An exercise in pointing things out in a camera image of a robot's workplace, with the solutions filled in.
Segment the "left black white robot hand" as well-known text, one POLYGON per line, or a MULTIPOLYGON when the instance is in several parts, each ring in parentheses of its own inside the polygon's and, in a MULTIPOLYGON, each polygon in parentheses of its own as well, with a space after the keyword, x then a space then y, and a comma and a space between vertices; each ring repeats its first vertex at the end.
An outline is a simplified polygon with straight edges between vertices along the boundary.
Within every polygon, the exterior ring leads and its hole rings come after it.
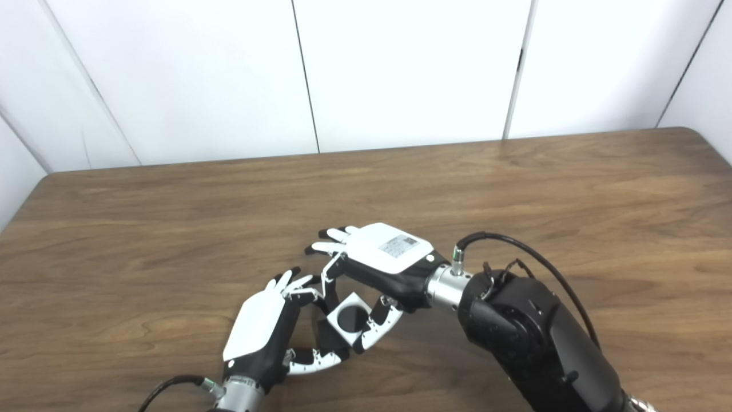
POLYGON ((325 295, 313 288, 321 277, 299 274, 295 267, 275 276, 241 305, 222 353, 223 381, 248 378, 269 394, 288 375, 313 374, 348 360, 350 348, 331 326, 320 331, 324 346, 290 346, 301 308, 313 304, 325 315, 331 312, 325 295))

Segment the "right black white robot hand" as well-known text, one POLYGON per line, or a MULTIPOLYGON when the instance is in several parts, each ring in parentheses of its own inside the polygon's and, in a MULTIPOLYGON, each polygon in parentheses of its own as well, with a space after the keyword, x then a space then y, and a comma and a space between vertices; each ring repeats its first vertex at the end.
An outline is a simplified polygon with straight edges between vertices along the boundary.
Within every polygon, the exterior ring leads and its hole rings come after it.
POLYGON ((323 229, 319 238, 304 253, 331 258, 321 272, 324 283, 346 275, 381 292, 358 337, 350 343, 356 354, 373 347, 403 313, 432 307, 428 284, 448 260, 428 240, 385 223, 323 229))

